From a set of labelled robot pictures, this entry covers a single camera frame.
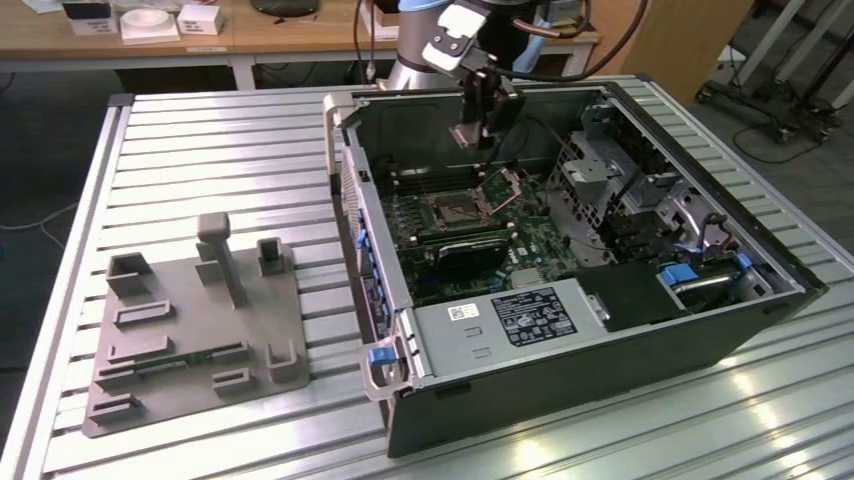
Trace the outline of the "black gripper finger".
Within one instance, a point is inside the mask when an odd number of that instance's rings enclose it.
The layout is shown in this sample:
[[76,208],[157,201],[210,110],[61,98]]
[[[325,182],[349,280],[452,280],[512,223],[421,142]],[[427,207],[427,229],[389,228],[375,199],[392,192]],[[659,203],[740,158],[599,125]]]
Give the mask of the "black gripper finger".
[[496,107],[485,114],[484,120],[477,128],[477,150],[487,150],[493,146],[495,142],[515,125],[520,110],[520,107]]
[[484,120],[484,107],[480,94],[464,95],[459,128],[464,132],[477,132]]

